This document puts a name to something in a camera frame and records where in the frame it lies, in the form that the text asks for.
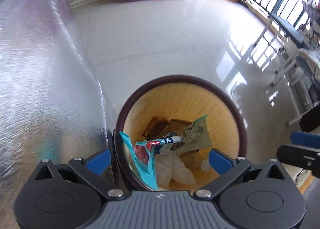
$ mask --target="chair seat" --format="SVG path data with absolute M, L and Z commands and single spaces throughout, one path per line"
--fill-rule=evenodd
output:
M 287 36 L 291 38 L 291 40 L 296 44 L 296 46 L 300 48 L 309 49 L 307 44 L 303 42 L 302 35 L 286 20 L 272 13 L 271 17 L 273 20 L 278 23 L 281 29 L 284 30 Z

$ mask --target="brown rim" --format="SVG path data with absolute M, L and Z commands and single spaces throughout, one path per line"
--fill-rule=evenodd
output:
M 217 97 L 219 97 L 229 108 L 231 114 L 233 115 L 239 132 L 239 153 L 238 156 L 245 157 L 246 151 L 247 151 L 247 134 L 244 129 L 244 124 L 242 121 L 242 118 L 240 116 L 240 113 L 238 112 L 236 106 L 233 104 L 231 99 L 222 92 L 219 88 L 217 88 L 215 85 L 202 80 L 197 77 L 193 76 L 184 76 L 184 75 L 172 75 L 172 76 L 165 76 L 160 77 L 158 79 L 152 80 L 146 84 L 144 84 L 142 87 L 140 87 L 138 90 L 136 90 L 126 101 L 124 106 L 121 109 L 121 112 L 118 116 L 117 124 L 116 124 L 116 138 L 115 138 L 115 149 L 116 149 L 116 157 L 118 159 L 119 165 L 121 170 L 123 171 L 123 174 L 125 174 L 126 178 L 130 181 L 130 183 L 138 190 L 146 189 L 145 185 L 140 182 L 136 176 L 131 171 L 128 162 L 126 161 L 125 154 L 124 154 L 124 147 L 123 143 L 116 143 L 117 141 L 121 141 L 121 136 L 119 134 L 119 131 L 123 131 L 124 129 L 124 123 L 125 120 L 133 107 L 133 105 L 138 101 L 138 99 L 143 96 L 146 92 L 152 90 L 155 87 L 169 84 L 169 83 L 187 83 L 187 84 L 193 84 L 196 86 L 203 87 L 207 89 L 208 91 L 214 93 Z

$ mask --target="circular indentation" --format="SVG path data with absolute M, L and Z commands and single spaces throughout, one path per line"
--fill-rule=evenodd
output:
M 73 204 L 73 197 L 63 191 L 52 191 L 43 194 L 36 200 L 37 207 L 46 213 L 59 213 Z
M 246 203 L 258 212 L 271 213 L 279 210 L 284 201 L 280 195 L 272 191 L 255 191 L 247 196 Z
M 123 194 L 124 192 L 121 189 L 111 189 L 108 191 L 108 196 L 111 197 L 121 197 Z
M 210 197 L 211 195 L 212 195 L 211 191 L 206 189 L 200 189 L 196 192 L 196 196 L 201 198 Z

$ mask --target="barcode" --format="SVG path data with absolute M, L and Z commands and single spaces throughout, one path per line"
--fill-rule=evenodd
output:
M 203 133 L 204 132 L 204 127 L 198 127 L 198 133 Z

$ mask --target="white tile floor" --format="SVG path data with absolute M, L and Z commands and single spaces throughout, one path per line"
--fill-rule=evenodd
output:
M 247 157 L 275 157 L 298 125 L 282 80 L 266 87 L 279 66 L 263 72 L 247 63 L 250 44 L 264 25 L 245 7 L 223 0 L 95 3 L 73 10 L 102 86 L 120 112 L 144 83 L 170 74 L 197 76 L 223 89 L 240 110 L 248 134 Z

